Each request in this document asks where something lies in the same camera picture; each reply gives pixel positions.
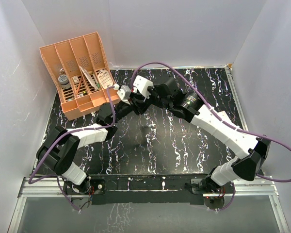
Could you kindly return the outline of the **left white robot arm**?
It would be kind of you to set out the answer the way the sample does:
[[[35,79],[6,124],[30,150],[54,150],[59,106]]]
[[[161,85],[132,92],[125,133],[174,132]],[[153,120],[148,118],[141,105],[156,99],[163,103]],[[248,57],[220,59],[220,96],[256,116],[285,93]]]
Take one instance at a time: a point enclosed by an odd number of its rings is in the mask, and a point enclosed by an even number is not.
[[[134,112],[143,114],[153,104],[151,99],[133,94],[128,101],[114,105],[104,103],[100,106],[96,122],[77,129],[65,129],[57,126],[38,149],[38,166],[44,165],[57,177],[64,178],[76,192],[84,194],[90,189],[90,178],[74,163],[78,149],[97,142],[110,140],[116,133],[115,124]]]

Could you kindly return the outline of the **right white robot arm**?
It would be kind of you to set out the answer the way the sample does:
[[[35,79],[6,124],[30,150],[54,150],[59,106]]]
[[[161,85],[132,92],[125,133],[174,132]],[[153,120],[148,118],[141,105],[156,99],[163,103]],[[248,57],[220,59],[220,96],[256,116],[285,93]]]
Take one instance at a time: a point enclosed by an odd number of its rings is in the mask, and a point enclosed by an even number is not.
[[[215,111],[201,94],[195,91],[183,93],[174,79],[146,87],[146,97],[174,116],[207,131],[234,152],[232,160],[213,168],[198,184],[193,184],[193,188],[216,193],[231,181],[253,181],[258,175],[268,155],[269,139],[242,132],[237,125]]]

